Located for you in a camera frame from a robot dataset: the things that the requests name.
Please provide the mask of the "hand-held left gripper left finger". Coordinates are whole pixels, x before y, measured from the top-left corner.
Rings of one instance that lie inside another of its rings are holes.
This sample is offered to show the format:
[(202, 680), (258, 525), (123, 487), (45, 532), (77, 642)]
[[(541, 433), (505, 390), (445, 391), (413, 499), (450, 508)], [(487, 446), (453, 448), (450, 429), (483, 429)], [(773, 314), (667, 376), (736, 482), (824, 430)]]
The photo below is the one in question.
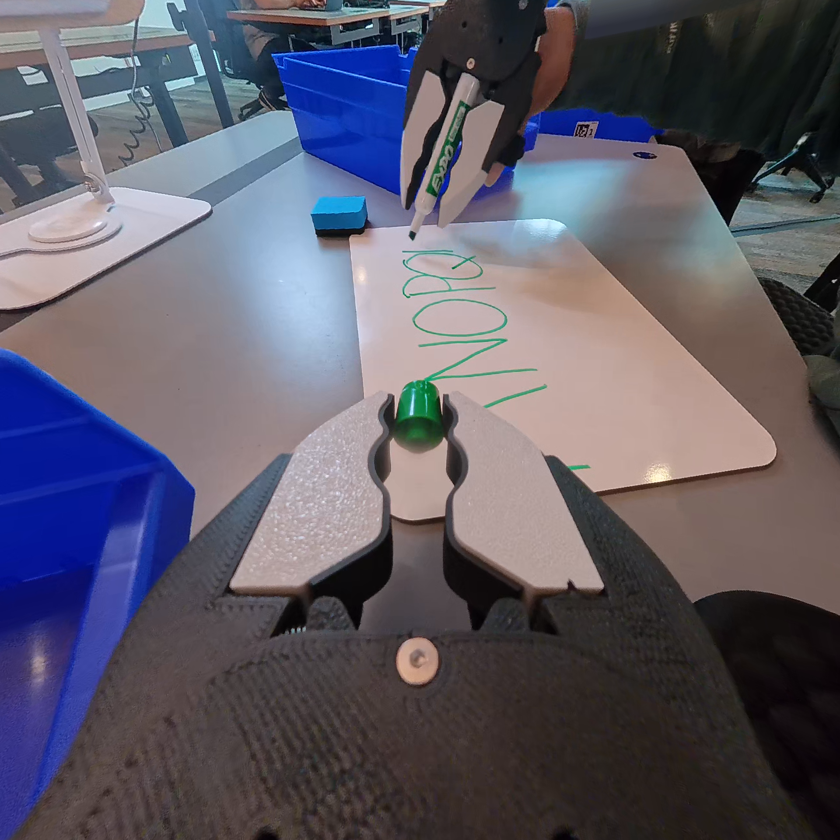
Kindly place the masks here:
[(330, 596), (353, 623), (393, 567), (394, 397), (376, 392), (314, 430), (291, 454), (230, 581), (237, 595)]

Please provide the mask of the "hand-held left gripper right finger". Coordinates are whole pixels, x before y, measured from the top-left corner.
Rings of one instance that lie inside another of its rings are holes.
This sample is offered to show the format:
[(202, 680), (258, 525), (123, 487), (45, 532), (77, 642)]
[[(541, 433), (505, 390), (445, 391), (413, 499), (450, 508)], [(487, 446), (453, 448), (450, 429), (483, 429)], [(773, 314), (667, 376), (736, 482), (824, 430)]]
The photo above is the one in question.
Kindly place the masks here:
[(501, 599), (527, 619), (547, 597), (605, 585), (550, 463), (531, 438), (462, 392), (444, 397), (444, 578), (483, 623)]

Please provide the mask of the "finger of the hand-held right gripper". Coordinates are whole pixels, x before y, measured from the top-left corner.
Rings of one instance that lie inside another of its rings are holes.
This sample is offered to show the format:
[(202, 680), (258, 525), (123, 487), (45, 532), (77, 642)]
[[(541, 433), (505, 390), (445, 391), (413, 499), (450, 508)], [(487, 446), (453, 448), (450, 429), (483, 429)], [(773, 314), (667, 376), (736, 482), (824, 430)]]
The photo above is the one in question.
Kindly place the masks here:
[(424, 74), (402, 134), (401, 201), (415, 202), (448, 110), (440, 76)]
[(501, 104), (485, 101), (467, 113), (458, 160), (450, 168), (448, 188), (439, 204), (439, 228), (452, 223), (485, 183), (485, 160), (503, 112)]

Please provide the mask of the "green dry-erase marker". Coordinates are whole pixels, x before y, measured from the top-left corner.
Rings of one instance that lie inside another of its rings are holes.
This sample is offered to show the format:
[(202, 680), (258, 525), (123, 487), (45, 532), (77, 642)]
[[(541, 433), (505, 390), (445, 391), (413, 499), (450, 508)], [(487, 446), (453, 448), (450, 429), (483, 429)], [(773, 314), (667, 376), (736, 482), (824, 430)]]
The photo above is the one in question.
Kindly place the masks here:
[(435, 141), (432, 156), (415, 198), (415, 215), (409, 229), (409, 238), (414, 240), (424, 220), (433, 210), (443, 191), (449, 166), (460, 145), (463, 126), (469, 110), (472, 109), (480, 92), (479, 81), (471, 74), (462, 73), (455, 87), (444, 124)]

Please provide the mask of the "blue plastic bin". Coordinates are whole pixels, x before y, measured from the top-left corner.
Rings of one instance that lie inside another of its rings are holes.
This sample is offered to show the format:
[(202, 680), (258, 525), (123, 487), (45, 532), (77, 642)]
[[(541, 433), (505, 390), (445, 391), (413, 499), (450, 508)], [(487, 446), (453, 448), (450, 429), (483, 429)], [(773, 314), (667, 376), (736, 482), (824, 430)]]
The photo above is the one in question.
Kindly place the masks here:
[(647, 143), (663, 133), (639, 117), (620, 117), (588, 108), (545, 111), (539, 115), (540, 133), (579, 139)]
[(1, 351), (1, 837), (66, 758), (195, 490), (160, 451)]
[(400, 193), (403, 117), (418, 48), (276, 54), (304, 151)]

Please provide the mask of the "blue whiteboard eraser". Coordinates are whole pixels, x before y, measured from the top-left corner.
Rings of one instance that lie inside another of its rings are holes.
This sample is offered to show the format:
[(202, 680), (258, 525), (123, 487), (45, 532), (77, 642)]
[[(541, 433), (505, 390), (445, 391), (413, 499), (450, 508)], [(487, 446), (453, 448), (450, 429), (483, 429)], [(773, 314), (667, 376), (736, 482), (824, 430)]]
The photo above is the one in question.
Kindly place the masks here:
[(361, 235), (368, 222), (365, 196), (322, 196), (311, 210), (311, 221), (320, 238)]

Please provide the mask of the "green marker cap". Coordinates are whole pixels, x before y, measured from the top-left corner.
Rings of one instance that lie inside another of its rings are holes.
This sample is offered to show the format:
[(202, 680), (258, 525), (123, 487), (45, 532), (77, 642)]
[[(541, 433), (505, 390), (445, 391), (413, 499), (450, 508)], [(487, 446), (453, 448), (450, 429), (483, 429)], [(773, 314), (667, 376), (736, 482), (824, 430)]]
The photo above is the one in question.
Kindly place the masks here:
[(434, 382), (420, 379), (404, 385), (395, 412), (393, 437), (413, 454), (431, 451), (442, 442), (445, 423)]

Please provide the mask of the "white whiteboard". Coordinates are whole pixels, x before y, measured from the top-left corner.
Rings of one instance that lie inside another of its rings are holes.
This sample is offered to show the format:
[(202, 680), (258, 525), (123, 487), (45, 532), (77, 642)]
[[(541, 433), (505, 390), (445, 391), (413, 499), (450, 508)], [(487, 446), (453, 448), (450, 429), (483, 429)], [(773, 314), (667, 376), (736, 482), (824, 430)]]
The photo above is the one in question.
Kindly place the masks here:
[(350, 238), (364, 396), (462, 392), (605, 493), (773, 463), (769, 432), (562, 223)]

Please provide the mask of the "person's right hand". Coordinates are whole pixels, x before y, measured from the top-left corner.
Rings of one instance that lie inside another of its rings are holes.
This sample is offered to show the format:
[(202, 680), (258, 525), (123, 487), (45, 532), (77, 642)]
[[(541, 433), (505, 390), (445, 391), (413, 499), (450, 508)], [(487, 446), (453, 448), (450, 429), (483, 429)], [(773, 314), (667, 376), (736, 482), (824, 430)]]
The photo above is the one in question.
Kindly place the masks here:
[(541, 64), (533, 84), (526, 121), (556, 101), (571, 73), (576, 43), (573, 9), (562, 4), (547, 8), (545, 22), (547, 29), (538, 46)]

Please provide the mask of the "wooden office table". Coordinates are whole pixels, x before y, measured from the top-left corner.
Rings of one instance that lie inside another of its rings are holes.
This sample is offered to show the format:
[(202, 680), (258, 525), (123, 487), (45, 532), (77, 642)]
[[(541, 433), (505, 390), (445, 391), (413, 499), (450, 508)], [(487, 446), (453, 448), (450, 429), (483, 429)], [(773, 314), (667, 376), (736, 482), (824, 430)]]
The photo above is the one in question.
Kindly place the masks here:
[(323, 28), (331, 46), (361, 45), (380, 36), (393, 36), (403, 46), (406, 34), (419, 34), (432, 12), (445, 2), (391, 3), (388, 7), (341, 7), (341, 9), (257, 8), (230, 10), (229, 20), (239, 24), (264, 24), (295, 28)]

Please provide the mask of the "black office chair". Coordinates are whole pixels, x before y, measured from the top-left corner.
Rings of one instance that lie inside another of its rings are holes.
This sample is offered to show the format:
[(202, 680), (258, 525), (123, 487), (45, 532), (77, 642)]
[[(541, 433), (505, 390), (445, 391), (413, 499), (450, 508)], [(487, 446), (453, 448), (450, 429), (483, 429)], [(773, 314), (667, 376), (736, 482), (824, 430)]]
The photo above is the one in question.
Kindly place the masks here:
[(228, 17), (229, 12), (246, 10), (245, 2), (184, 1), (167, 2), (167, 11), (176, 30), (186, 33), (196, 45), (205, 76), (223, 128), (235, 123), (223, 77), (246, 81), (260, 91), (261, 78), (243, 34), (242, 23)]
[(816, 148), (817, 140), (817, 132), (803, 134), (792, 153), (792, 164), (782, 170), (783, 176), (797, 170), (816, 185), (816, 192), (809, 199), (812, 204), (821, 202), (836, 180), (835, 175), (830, 173), (822, 163)]

